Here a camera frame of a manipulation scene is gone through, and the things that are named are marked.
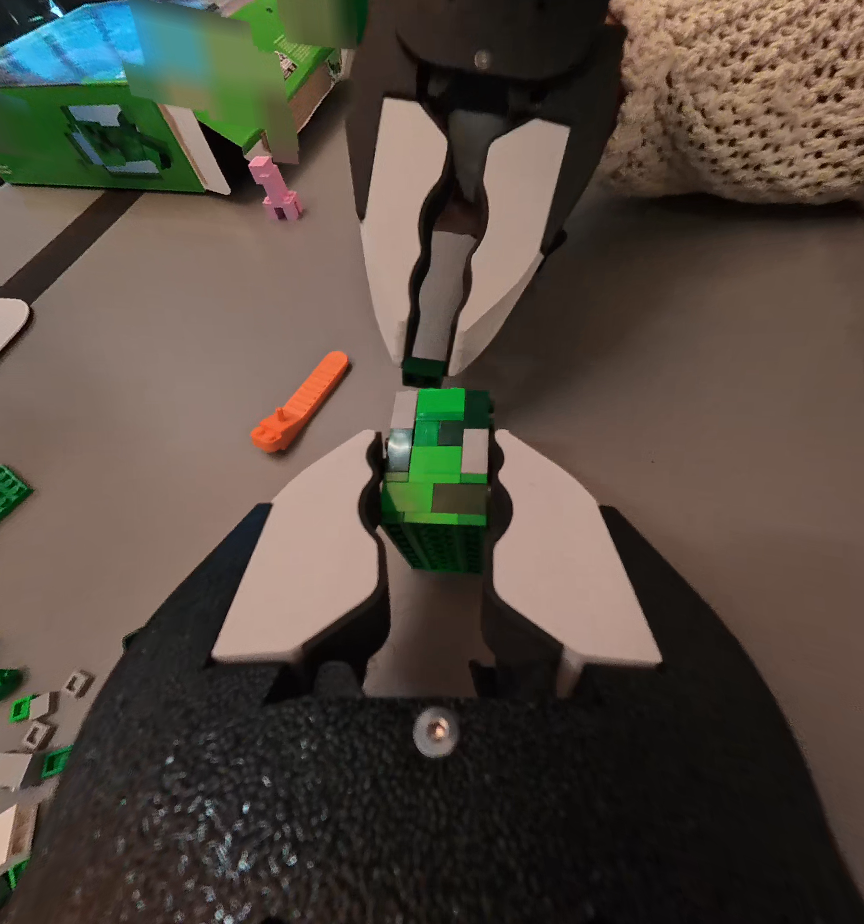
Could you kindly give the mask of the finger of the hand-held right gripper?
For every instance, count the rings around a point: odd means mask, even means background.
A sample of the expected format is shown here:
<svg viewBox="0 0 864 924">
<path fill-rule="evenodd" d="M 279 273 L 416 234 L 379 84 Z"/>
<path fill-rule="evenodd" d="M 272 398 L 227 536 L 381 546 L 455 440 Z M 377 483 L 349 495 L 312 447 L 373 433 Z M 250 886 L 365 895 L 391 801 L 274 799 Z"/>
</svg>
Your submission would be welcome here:
<svg viewBox="0 0 864 924">
<path fill-rule="evenodd" d="M 446 136 L 422 104 L 384 97 L 360 233 L 381 336 L 392 360 L 406 369 L 445 367 L 444 346 L 432 347 L 437 357 L 420 357 L 407 347 L 407 336 L 418 308 L 415 271 L 423 267 L 421 283 L 430 251 L 423 213 L 447 163 Z"/>
<path fill-rule="evenodd" d="M 484 236 L 457 318 L 449 376 L 467 369 L 506 322 L 544 260 L 542 243 L 570 129 L 532 119 L 497 137 L 483 172 Z"/>
</svg>

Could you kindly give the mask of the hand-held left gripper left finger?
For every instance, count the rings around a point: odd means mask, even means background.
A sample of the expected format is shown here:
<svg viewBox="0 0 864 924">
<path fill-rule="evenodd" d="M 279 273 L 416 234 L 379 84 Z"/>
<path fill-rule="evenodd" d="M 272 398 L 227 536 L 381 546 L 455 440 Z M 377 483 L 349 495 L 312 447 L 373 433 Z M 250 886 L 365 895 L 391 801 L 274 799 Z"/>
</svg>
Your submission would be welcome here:
<svg viewBox="0 0 864 924">
<path fill-rule="evenodd" d="M 363 699 L 391 631 L 383 440 L 363 430 L 273 498 L 210 653 L 279 667 L 280 699 Z"/>
</svg>

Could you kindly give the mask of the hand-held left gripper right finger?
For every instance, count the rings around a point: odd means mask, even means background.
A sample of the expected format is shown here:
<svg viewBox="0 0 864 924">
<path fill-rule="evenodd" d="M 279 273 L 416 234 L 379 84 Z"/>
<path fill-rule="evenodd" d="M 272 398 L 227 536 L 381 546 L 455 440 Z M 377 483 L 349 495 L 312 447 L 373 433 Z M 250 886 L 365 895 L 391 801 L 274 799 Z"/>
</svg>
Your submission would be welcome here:
<svg viewBox="0 0 864 924">
<path fill-rule="evenodd" d="M 508 430 L 491 433 L 481 695 L 565 699 L 589 667 L 662 664 L 594 496 Z"/>
</svg>

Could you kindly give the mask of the green lego build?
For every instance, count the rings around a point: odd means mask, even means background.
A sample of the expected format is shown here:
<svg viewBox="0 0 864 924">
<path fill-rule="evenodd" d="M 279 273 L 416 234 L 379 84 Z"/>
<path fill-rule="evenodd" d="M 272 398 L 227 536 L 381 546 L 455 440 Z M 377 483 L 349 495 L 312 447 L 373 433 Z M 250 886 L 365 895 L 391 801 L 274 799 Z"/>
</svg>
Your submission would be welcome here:
<svg viewBox="0 0 864 924">
<path fill-rule="evenodd" d="M 493 410 L 486 390 L 396 394 L 385 442 L 381 526 L 412 569 L 482 573 Z"/>
</svg>

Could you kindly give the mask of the pink lego pig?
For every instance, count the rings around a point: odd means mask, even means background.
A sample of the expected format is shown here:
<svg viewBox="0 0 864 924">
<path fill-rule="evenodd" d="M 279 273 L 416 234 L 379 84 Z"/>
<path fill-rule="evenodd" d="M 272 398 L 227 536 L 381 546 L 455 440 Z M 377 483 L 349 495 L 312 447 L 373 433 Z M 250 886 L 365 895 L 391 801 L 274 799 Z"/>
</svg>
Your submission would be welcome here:
<svg viewBox="0 0 864 924">
<path fill-rule="evenodd" d="M 302 217 L 304 209 L 297 193 L 287 187 L 280 168 L 270 157 L 255 156 L 249 160 L 248 168 L 265 193 L 262 205 L 270 219 L 294 222 Z"/>
</svg>

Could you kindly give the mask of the pile of loose lego pieces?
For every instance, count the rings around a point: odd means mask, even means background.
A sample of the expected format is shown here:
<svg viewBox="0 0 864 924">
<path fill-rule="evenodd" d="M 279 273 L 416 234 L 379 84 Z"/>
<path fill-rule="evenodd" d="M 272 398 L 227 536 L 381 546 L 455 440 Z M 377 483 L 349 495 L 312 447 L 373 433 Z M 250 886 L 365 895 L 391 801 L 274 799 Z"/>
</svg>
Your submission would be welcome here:
<svg viewBox="0 0 864 924">
<path fill-rule="evenodd" d="M 25 682 L 24 668 L 0 668 L 0 707 L 19 737 L 17 747 L 0 752 L 0 912 L 32 861 L 40 815 L 72 755 L 72 745 L 54 740 L 61 702 L 85 699 L 96 676 L 76 668 L 57 689 L 23 693 Z"/>
</svg>

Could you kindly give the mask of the green cardboard lego box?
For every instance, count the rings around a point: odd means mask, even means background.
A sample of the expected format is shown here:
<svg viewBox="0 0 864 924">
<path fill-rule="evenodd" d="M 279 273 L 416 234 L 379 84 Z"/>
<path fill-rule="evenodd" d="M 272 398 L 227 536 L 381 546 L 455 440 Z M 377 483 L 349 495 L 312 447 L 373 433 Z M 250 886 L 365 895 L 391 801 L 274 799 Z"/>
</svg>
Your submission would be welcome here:
<svg viewBox="0 0 864 924">
<path fill-rule="evenodd" d="M 0 2 L 0 178 L 230 196 L 345 78 L 367 2 Z"/>
</svg>

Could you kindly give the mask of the orange brick separator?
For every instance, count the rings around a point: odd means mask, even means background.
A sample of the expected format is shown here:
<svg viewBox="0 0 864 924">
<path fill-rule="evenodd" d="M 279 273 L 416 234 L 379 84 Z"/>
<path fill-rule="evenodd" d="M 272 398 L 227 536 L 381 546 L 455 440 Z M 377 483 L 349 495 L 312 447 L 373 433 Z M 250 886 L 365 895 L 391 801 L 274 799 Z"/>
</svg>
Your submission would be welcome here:
<svg viewBox="0 0 864 924">
<path fill-rule="evenodd" d="M 253 428 L 250 433 L 253 446 L 267 454 L 289 449 L 338 387 L 349 367 L 346 353 L 328 353 L 292 397 Z"/>
</svg>

